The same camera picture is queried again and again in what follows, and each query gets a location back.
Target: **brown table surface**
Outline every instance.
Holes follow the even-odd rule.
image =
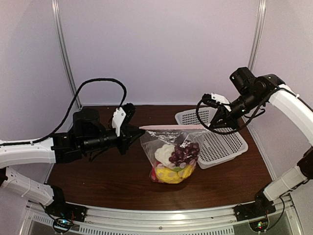
[[[114,108],[96,107],[105,125]],[[194,106],[137,106],[131,124],[176,124],[174,115]],[[55,165],[48,180],[63,189],[68,202],[131,210],[180,210],[252,201],[271,181],[268,170],[245,128],[240,132],[249,150],[235,159],[193,174],[177,185],[153,183],[151,165],[137,140],[126,155],[110,149],[94,162],[88,158]]]

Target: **metal grate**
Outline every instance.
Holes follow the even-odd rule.
[[[35,214],[33,220],[42,224],[52,225],[53,220],[47,216]]]
[[[205,231],[191,233],[136,233],[136,232],[117,232],[106,229],[81,226],[79,232],[84,235],[235,235],[233,226],[227,226],[219,229],[209,229]]]

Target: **white plastic basket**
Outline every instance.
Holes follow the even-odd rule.
[[[201,120],[208,124],[215,115],[216,109],[206,107],[199,109]],[[197,125],[200,122],[196,116],[196,110],[187,110],[175,115],[176,122],[180,125]],[[219,128],[218,131],[230,131],[231,128]],[[230,135],[218,135],[209,132],[204,136],[198,164],[202,169],[206,169],[227,161],[248,150],[248,144],[242,136],[236,132]]]

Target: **plastic bag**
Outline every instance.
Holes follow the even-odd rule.
[[[178,184],[187,179],[196,168],[207,130],[200,125],[141,128],[146,130],[140,142],[152,165],[152,181]]]

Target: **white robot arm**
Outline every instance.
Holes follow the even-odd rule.
[[[84,108],[73,114],[73,126],[69,132],[53,134],[40,142],[0,141],[0,189],[11,190],[21,197],[39,202],[46,206],[45,210],[51,215],[65,219],[74,216],[76,221],[84,221],[86,208],[66,203],[60,188],[35,182],[10,166],[65,164],[88,154],[89,160],[93,161],[112,147],[117,147],[121,154],[125,154],[129,146],[145,132],[129,124],[134,112],[135,108],[130,103],[116,109],[112,127],[106,129],[99,122],[97,110]]]
[[[269,102],[282,111],[301,130],[309,143],[313,145],[313,110],[280,78],[274,74],[255,77],[248,68],[244,67],[231,74],[230,80],[240,93],[236,100],[229,102],[225,97],[212,93],[205,94],[198,103],[196,114],[205,128],[221,135],[235,133],[246,127],[253,118],[257,117],[260,107]],[[200,119],[199,106],[201,103],[217,108],[217,112],[209,125],[206,125]],[[256,109],[249,117],[249,120],[243,126],[238,126],[238,118],[254,108]],[[217,130],[223,127],[231,127],[233,131],[225,133]],[[313,179],[312,147],[304,154],[297,165],[261,189],[255,195],[255,203],[236,206],[237,220],[252,219],[256,215],[265,215],[265,212],[275,212],[275,207],[272,205],[273,200],[310,179]]]

